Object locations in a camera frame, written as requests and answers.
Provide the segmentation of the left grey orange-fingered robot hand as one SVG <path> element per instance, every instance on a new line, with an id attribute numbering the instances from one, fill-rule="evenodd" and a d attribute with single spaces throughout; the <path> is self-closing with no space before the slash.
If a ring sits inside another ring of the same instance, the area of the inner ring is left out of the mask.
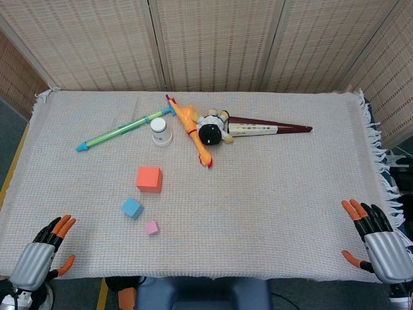
<path id="1" fill-rule="evenodd" d="M 36 291 L 45 281 L 63 276 L 70 270 L 76 256 L 71 254 L 57 269 L 52 263 L 65 236 L 76 219 L 69 214 L 57 217 L 43 227 L 24 249 L 10 277 L 17 291 Z"/>

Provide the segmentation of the right grey orange-fingered robot hand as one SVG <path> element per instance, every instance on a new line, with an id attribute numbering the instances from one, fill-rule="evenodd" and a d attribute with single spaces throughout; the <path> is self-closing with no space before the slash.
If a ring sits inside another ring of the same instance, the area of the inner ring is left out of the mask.
<path id="1" fill-rule="evenodd" d="M 386 214 L 377 205 L 367 205 L 351 199 L 343 200 L 342 207 L 353 221 L 369 260 L 359 260 L 343 250 L 345 260 L 368 271 L 384 284 L 401 284 L 412 281 L 412 260 L 398 233 Z"/>

